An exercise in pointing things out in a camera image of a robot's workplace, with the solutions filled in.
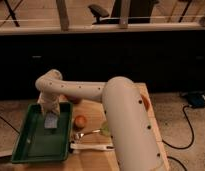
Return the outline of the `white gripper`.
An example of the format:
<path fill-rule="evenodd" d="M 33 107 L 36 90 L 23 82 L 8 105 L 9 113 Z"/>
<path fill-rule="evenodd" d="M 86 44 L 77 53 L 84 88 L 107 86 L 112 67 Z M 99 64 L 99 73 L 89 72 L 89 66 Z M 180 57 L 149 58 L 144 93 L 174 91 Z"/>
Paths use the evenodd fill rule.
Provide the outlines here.
<path fill-rule="evenodd" d="M 38 98 L 38 103 L 41 106 L 43 115 L 54 113 L 60 115 L 59 96 L 54 93 L 41 92 Z"/>

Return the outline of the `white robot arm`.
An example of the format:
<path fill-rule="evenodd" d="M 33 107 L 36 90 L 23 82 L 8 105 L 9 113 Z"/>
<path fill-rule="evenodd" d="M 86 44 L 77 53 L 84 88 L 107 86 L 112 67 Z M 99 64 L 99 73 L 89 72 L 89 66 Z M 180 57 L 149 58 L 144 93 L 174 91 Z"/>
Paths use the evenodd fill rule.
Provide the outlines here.
<path fill-rule="evenodd" d="M 120 171 L 166 171 L 140 91 L 132 80 L 117 76 L 107 82 L 64 81 L 52 69 L 35 86 L 46 98 L 63 94 L 100 102 Z"/>

